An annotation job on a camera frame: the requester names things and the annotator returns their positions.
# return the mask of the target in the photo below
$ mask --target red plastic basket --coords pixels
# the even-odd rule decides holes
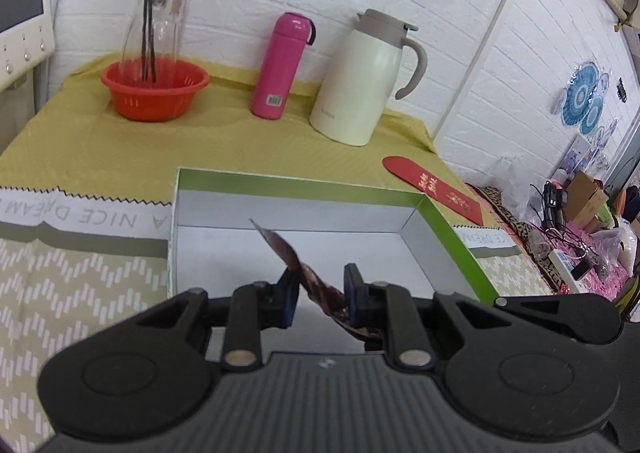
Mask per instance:
[[[173,88],[137,88],[118,83],[120,64],[104,69],[100,81],[111,91],[116,112],[131,120],[161,122],[182,115],[198,90],[209,84],[209,74],[202,68],[178,60],[175,62]]]

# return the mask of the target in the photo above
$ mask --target candy wrapper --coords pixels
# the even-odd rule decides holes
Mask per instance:
[[[377,341],[382,334],[377,329],[354,328],[349,324],[349,309],[345,295],[332,285],[322,281],[311,267],[302,263],[295,249],[275,231],[260,227],[253,220],[251,223],[274,252],[280,256],[289,271],[306,291],[309,299],[316,303],[326,315],[360,341]]]

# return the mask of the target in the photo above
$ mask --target barcode label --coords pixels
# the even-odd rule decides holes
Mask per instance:
[[[267,96],[268,106],[280,106],[282,104],[282,96]]]

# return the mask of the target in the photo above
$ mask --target decorative plate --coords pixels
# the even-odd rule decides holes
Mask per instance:
[[[565,126],[575,126],[587,114],[597,84],[598,67],[591,62],[581,65],[567,87],[567,97],[562,107],[562,123]]]
[[[558,102],[556,102],[551,107],[551,115],[558,115],[558,113],[560,113],[560,110],[562,110],[562,107],[564,106],[565,103],[566,103],[566,88],[563,88],[562,91],[560,92],[560,96],[558,97]]]
[[[596,95],[604,97],[604,95],[607,93],[607,90],[609,90],[609,74],[607,74],[606,72],[603,72],[600,74],[600,77],[598,78]]]
[[[604,131],[604,134],[602,135],[602,139],[598,144],[598,147],[600,149],[604,149],[604,147],[607,146],[609,139],[616,132],[617,127],[618,127],[618,118],[614,117],[613,119],[611,119],[609,126],[607,126],[607,129]]]
[[[602,138],[604,137],[604,126],[598,126],[598,129],[594,129],[589,138],[591,139],[591,146],[600,147]]]
[[[582,123],[580,125],[581,134],[588,135],[596,128],[598,121],[600,120],[600,116],[602,115],[603,106],[604,102],[602,100],[602,96],[593,97],[589,111],[582,119]]]

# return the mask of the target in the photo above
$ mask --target metal screw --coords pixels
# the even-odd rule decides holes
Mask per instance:
[[[256,359],[251,350],[231,350],[225,354],[226,364],[232,367],[248,367],[254,364]]]
[[[424,350],[405,350],[398,359],[408,367],[425,367],[431,362],[431,354]]]

